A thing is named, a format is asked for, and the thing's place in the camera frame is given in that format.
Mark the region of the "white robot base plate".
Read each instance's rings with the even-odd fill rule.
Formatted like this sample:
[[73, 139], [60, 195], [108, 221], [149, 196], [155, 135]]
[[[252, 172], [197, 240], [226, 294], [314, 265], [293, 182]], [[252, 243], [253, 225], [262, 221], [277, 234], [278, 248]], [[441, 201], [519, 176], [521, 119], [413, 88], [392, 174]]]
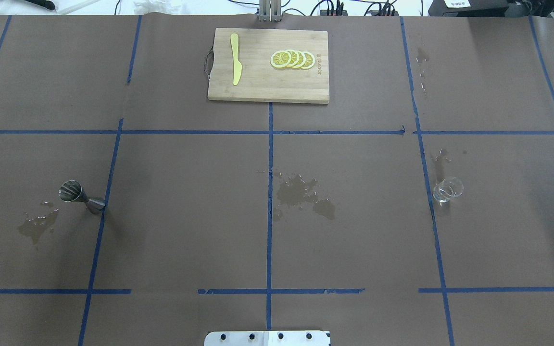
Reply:
[[329, 331], [215, 331], [204, 339], [205, 346], [330, 346]]

